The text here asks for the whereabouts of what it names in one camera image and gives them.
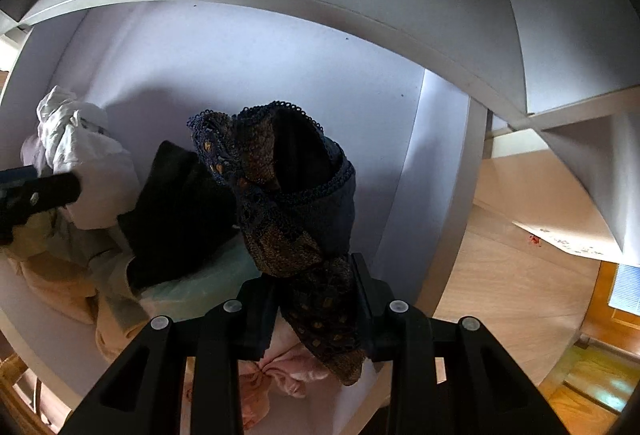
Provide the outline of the white cloth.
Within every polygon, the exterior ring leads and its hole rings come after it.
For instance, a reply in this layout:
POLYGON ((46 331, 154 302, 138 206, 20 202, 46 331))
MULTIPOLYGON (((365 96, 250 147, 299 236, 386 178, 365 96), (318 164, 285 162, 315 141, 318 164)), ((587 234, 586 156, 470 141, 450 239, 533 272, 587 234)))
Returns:
POLYGON ((66 206, 79 229, 108 229, 136 205, 141 184, 129 151, 108 132, 106 112, 73 92, 53 87, 38 103, 37 136, 55 174, 73 173, 78 199, 66 206))

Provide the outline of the teal cloth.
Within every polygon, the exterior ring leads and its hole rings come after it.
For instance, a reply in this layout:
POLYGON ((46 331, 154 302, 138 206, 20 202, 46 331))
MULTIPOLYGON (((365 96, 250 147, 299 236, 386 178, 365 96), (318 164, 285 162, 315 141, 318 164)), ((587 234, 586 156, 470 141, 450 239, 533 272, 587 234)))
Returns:
POLYGON ((218 259, 198 273, 146 289, 139 304, 150 318, 182 321, 204 316, 209 309, 235 299, 246 280, 260 276, 241 235, 227 243, 218 259))

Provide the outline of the navy gold lace cloth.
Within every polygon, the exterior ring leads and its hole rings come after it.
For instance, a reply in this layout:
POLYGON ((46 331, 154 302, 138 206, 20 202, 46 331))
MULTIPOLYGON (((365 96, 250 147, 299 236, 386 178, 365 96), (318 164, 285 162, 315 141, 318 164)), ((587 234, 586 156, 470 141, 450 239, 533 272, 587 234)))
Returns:
POLYGON ((366 359, 350 237, 356 169, 322 126, 293 103, 188 125, 201 162, 233 194, 248 253, 277 280, 280 311, 299 340, 345 386, 366 359))

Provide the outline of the beige cream cloth pile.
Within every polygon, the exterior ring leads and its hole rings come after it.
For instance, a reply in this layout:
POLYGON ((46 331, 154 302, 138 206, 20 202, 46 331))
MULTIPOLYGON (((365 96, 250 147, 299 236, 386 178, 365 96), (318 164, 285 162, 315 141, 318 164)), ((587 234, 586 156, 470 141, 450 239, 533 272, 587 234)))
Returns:
POLYGON ((134 256, 118 227, 82 230, 49 210, 14 227, 1 255, 41 302, 93 325, 96 347, 109 363, 149 321, 128 281, 134 256))

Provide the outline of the pink crumpled cloth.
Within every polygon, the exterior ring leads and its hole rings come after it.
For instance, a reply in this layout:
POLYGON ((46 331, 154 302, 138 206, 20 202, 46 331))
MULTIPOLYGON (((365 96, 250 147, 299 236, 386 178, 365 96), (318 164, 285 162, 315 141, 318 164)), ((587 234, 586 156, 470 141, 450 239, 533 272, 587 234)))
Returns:
POLYGON ((308 383, 330 375, 329 369, 308 351, 281 314, 277 314, 270 345, 262 358, 240 360, 238 371, 245 432, 268 415, 271 393, 303 399, 308 383))

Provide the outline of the black fabric item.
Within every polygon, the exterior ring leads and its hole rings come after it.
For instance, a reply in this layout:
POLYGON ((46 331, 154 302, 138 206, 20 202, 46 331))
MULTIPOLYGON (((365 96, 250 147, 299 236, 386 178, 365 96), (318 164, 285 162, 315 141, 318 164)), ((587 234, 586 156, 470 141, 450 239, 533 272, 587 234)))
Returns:
POLYGON ((118 225, 134 255, 126 269, 134 294, 198 273, 239 234, 231 190, 213 180, 196 153, 168 140, 118 225))

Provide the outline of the white paper sheet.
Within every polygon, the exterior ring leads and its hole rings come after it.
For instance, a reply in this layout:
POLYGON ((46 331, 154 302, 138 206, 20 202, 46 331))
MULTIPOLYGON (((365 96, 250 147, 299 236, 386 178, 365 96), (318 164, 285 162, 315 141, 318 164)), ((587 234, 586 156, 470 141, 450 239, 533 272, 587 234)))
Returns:
POLYGON ((559 228, 544 228, 514 221, 514 225, 531 235, 547 242, 557 249, 585 259, 619 264, 623 262, 623 252, 608 227, 595 233, 570 231, 559 228))

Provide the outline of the white shelf cabinet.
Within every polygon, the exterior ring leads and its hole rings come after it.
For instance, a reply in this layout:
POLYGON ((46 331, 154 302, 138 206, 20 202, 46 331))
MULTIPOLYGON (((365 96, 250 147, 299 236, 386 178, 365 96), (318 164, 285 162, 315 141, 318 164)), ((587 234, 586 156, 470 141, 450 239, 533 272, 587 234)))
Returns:
POLYGON ((639 260, 639 0, 1 0, 21 49, 1 93, 20 163, 54 85, 102 106, 140 176, 186 119, 284 99, 358 176, 352 244, 395 293, 442 301, 486 120, 537 134, 639 260))

